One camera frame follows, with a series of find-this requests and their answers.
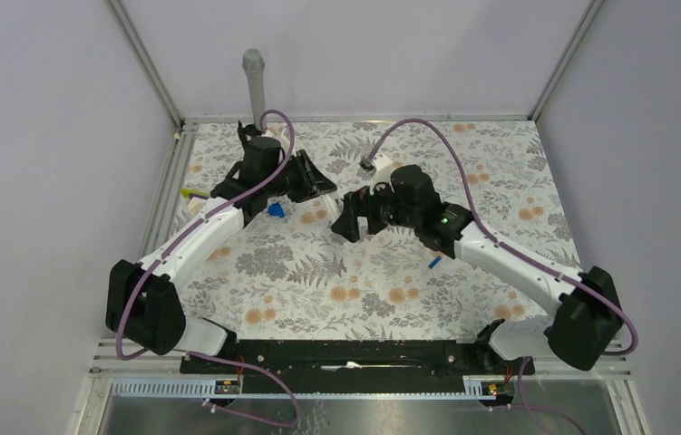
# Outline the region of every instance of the table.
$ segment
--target table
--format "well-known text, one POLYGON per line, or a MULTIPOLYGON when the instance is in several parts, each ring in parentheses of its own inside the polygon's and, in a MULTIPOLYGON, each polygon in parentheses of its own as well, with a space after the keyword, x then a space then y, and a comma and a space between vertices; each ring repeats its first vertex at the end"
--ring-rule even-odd
MULTIPOLYGON (((391 122, 297 122, 297 147, 342 193, 369 180, 358 161, 391 122)), ((531 121, 436 122, 457 149, 477 211, 518 243, 579 266, 567 219, 531 121)), ((279 133, 284 124, 270 123, 279 133)), ((418 164, 442 199, 467 207, 458 170, 422 125, 394 132, 382 152, 418 164)), ((243 155, 233 123, 201 124, 184 186, 209 191, 243 155)), ((496 318, 545 314, 480 268, 425 248, 412 230, 387 228, 356 244, 330 230, 318 200, 279 200, 285 218, 258 215, 226 241, 180 298, 185 312, 248 339, 471 339, 496 318)), ((176 227, 193 217, 187 202, 176 227)))

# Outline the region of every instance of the white wall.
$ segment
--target white wall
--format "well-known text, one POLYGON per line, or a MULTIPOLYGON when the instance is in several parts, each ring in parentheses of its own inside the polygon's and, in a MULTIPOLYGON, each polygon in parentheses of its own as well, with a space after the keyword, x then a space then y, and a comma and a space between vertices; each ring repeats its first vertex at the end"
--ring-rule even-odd
POLYGON ((173 128, 102 0, 0 1, 0 433, 63 433, 173 128))
POLYGON ((681 434, 681 2, 607 2, 539 128, 581 257, 637 323, 652 433, 681 434))
POLYGON ((589 0, 125 0, 185 116, 528 114, 589 0))

